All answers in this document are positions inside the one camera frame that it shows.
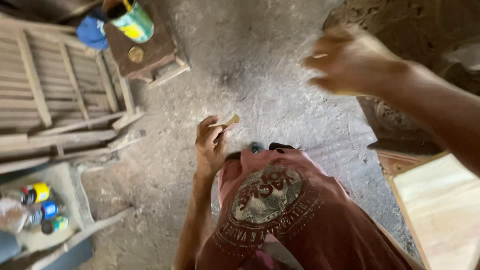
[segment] person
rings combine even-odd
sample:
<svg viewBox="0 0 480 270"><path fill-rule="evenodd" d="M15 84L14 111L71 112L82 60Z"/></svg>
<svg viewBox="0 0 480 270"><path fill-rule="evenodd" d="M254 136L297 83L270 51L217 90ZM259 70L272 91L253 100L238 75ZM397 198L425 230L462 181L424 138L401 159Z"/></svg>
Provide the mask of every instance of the person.
<svg viewBox="0 0 480 270"><path fill-rule="evenodd" d="M305 59L310 84L381 98L421 121L480 175L480 98L391 53L358 27L326 30ZM197 171L173 269L424 269L307 154L273 145L227 159L219 117L198 125ZM217 145L213 141L220 135ZM220 216L212 222L218 173Z"/></svg>

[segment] yellow label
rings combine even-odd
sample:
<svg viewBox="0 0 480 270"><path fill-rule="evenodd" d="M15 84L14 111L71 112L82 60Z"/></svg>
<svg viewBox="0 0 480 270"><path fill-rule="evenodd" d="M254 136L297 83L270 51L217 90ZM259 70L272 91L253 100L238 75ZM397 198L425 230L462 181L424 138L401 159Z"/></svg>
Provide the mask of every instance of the yellow label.
<svg viewBox="0 0 480 270"><path fill-rule="evenodd" d="M140 38L144 34L143 30L137 24L120 27L120 31L131 39Z"/></svg>
<svg viewBox="0 0 480 270"><path fill-rule="evenodd" d="M45 183L35 184L33 185L33 189L36 191L35 203L43 202L50 196L50 189Z"/></svg>

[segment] hand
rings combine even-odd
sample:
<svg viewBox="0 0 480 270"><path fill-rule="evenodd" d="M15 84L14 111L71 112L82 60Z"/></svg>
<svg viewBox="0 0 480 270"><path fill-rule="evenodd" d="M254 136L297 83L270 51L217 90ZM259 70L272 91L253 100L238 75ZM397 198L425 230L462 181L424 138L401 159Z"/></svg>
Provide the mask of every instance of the hand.
<svg viewBox="0 0 480 270"><path fill-rule="evenodd" d="M216 124L220 117L210 116L203 120L197 127L197 179L212 181L217 172L222 168L227 157L228 137L230 131L221 134L218 144L214 140L224 126L208 127Z"/></svg>
<svg viewBox="0 0 480 270"><path fill-rule="evenodd" d="M326 73L309 81L338 95L381 96L408 64L358 26L327 29L304 65Z"/></svg>

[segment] dirt floor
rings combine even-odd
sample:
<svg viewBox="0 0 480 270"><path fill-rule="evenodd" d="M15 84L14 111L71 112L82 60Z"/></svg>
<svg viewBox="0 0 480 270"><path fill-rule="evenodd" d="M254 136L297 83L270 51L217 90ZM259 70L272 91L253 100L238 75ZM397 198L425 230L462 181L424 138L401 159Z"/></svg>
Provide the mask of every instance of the dirt floor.
<svg viewBox="0 0 480 270"><path fill-rule="evenodd" d="M195 130L209 115L241 125L229 150L253 141L307 151L340 179L353 199L419 258L388 187L376 141L355 98L305 84L300 61L339 0L166 0L161 12L179 37L192 71L165 85L133 84L147 115L131 126L147 137L119 153L120 163L83 175L95 218L133 204L134 217L93 237L95 257L82 270L170 269L195 173ZM212 194L218 217L217 186Z"/></svg>

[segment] plywood sheet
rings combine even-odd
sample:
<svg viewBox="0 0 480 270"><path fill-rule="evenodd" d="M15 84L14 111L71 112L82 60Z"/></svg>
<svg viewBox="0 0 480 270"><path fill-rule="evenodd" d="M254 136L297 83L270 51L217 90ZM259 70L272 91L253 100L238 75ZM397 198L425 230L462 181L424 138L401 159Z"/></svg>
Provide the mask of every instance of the plywood sheet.
<svg viewBox="0 0 480 270"><path fill-rule="evenodd" d="M426 267L474 269L480 248L480 179L450 154L391 184Z"/></svg>

